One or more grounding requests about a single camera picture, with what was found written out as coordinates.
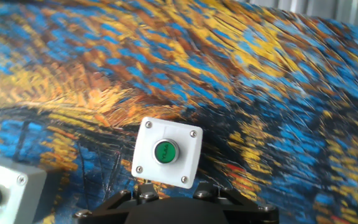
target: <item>green button ring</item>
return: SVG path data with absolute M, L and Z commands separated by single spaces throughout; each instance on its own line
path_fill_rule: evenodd
M 161 139 L 155 143 L 153 158 L 159 164 L 175 162 L 179 157 L 178 144 L 172 139 Z

